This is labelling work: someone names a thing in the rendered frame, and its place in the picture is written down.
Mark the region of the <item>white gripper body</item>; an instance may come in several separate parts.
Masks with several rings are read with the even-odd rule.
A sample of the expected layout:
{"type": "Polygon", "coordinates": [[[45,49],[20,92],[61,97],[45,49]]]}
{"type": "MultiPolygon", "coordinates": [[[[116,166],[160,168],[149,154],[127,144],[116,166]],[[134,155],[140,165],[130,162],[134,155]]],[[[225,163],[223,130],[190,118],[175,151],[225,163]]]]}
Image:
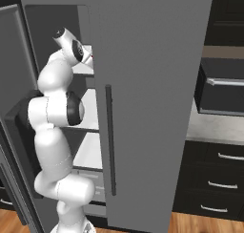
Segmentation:
{"type": "Polygon", "coordinates": [[[83,46],[83,60],[82,62],[89,67],[93,68],[93,58],[92,58],[92,46],[91,45],[84,45],[83,46]]]}

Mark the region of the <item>black drawer front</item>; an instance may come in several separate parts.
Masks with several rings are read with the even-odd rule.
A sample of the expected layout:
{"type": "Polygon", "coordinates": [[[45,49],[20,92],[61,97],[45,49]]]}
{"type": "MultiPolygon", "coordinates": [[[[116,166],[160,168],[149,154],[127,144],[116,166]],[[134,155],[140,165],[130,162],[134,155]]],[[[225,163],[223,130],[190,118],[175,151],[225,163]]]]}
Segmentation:
{"type": "Polygon", "coordinates": [[[222,159],[217,155],[218,153],[221,153],[224,155],[230,155],[230,156],[244,157],[244,146],[210,143],[208,146],[207,152],[206,152],[206,156],[205,156],[205,161],[212,163],[212,164],[231,165],[231,166],[244,168],[244,161],[232,160],[232,159],[222,159]]]}
{"type": "Polygon", "coordinates": [[[173,212],[244,222],[244,196],[210,191],[177,191],[173,212]],[[228,213],[201,209],[200,204],[212,208],[228,208],[228,213]]]}
{"type": "Polygon", "coordinates": [[[244,194],[244,171],[224,166],[182,165],[179,172],[177,189],[244,194]],[[238,189],[210,186],[208,180],[221,184],[237,184],[238,189]]]}

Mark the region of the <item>black microwave oven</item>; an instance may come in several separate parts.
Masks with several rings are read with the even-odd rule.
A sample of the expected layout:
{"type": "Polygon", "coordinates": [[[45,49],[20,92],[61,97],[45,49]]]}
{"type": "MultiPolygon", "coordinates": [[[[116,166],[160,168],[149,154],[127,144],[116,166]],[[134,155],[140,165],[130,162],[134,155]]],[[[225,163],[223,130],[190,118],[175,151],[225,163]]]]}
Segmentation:
{"type": "Polygon", "coordinates": [[[244,80],[244,59],[202,58],[194,91],[199,114],[244,117],[244,87],[212,86],[207,78],[244,80]]]}

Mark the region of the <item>black base cupboard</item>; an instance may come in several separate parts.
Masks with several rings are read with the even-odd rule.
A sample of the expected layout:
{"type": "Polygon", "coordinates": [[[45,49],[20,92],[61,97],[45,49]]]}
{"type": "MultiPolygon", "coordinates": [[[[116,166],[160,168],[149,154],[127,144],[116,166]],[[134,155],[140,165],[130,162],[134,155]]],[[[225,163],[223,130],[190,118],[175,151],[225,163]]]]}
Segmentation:
{"type": "Polygon", "coordinates": [[[14,211],[13,203],[11,202],[7,190],[5,189],[2,181],[0,181],[0,209],[14,211]]]}

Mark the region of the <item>grey freezer door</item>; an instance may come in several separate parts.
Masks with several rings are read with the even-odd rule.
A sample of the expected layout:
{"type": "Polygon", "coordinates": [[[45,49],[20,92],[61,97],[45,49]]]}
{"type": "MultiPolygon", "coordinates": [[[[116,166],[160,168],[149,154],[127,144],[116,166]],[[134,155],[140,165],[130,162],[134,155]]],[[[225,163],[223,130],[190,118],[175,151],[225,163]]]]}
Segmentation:
{"type": "Polygon", "coordinates": [[[41,171],[34,150],[34,131],[27,124],[27,101],[38,94],[38,70],[20,0],[0,0],[0,147],[3,162],[26,206],[30,233],[49,233],[34,190],[41,171]]]}

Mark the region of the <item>grey fridge body with shelves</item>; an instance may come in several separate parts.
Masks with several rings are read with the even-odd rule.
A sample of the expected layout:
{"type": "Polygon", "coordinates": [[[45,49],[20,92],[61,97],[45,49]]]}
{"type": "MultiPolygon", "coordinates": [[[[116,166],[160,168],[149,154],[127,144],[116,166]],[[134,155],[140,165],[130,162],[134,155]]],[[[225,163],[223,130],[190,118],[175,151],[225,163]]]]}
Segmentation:
{"type": "MultiPolygon", "coordinates": [[[[91,45],[90,13],[86,5],[55,4],[52,0],[23,0],[34,58],[43,68],[51,53],[58,46],[51,39],[59,27],[72,32],[82,45],[91,45]]],[[[102,171],[102,155],[94,87],[93,68],[76,65],[71,89],[81,96],[86,113],[82,123],[67,127],[65,134],[74,152],[73,172],[91,179],[95,184],[93,201],[85,206],[85,212],[95,217],[106,216],[105,188],[102,171]]]]}

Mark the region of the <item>black wall cupboards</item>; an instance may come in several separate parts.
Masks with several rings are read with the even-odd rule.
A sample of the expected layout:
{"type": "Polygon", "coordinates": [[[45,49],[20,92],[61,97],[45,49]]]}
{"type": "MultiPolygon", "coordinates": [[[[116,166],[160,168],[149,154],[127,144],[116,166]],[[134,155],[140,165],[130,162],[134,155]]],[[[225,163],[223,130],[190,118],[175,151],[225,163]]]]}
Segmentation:
{"type": "Polygon", "coordinates": [[[204,45],[244,47],[244,0],[213,0],[204,45]]]}

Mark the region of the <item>grey fridge door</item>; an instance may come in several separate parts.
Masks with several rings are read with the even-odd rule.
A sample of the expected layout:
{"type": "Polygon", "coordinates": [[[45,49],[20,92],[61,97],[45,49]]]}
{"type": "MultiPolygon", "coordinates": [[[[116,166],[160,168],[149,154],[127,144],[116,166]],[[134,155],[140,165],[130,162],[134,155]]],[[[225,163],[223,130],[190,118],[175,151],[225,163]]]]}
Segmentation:
{"type": "Polygon", "coordinates": [[[110,226],[168,233],[212,0],[81,0],[110,226]],[[105,86],[112,85],[116,196],[105,86]]]}

